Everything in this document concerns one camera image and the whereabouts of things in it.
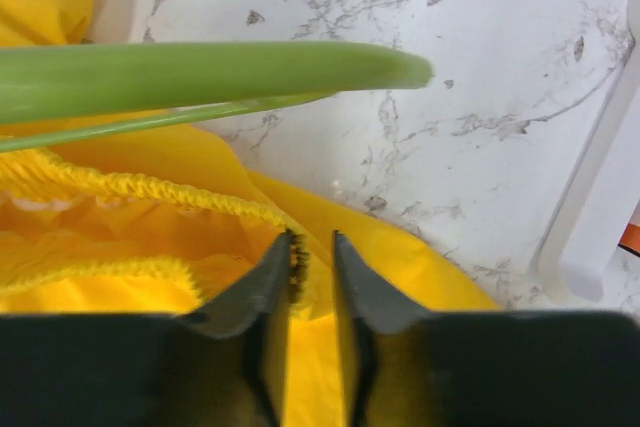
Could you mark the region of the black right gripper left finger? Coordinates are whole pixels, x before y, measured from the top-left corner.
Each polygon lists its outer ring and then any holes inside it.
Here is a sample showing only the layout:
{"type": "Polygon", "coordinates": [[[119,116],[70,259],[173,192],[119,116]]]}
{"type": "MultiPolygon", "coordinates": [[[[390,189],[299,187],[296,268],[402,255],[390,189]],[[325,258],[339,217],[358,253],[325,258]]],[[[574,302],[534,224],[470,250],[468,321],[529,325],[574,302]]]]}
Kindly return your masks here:
{"type": "Polygon", "coordinates": [[[293,236],[194,311],[1,319],[5,426],[277,426],[293,236]]]}

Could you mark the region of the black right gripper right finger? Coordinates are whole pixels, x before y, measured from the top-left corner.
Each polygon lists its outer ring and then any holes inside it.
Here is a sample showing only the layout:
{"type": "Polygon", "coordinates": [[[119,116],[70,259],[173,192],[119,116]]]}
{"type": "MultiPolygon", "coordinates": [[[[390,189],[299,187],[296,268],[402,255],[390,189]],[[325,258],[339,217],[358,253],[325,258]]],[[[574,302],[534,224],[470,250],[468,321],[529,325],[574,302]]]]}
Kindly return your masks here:
{"type": "Polygon", "coordinates": [[[333,237],[350,426],[635,426],[639,325],[611,311],[430,310],[333,237]]]}

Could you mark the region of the yellow shorts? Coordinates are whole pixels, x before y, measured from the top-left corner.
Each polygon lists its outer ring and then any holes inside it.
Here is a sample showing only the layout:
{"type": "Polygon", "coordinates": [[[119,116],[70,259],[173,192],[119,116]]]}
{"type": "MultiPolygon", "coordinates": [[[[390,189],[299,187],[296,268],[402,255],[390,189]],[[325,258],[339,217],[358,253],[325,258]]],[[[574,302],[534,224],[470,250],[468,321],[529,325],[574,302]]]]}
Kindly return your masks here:
{"type": "Polygon", "coordinates": [[[423,306],[497,309],[414,235],[252,172],[221,138],[182,125],[2,155],[1,310],[184,313],[239,279],[286,228],[309,257],[287,325],[288,426],[346,422],[334,231],[423,306]]]}

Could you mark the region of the green hanger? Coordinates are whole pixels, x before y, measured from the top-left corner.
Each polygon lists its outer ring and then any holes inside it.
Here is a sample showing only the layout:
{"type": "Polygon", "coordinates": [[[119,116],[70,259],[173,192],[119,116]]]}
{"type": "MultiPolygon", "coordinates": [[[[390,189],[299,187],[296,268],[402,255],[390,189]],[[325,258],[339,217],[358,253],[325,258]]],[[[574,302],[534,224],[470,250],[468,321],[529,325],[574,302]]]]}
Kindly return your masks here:
{"type": "Polygon", "coordinates": [[[418,89],[420,56],[335,41],[83,44],[1,52],[1,123],[143,118],[4,140],[3,152],[243,115],[338,92],[418,89]]]}

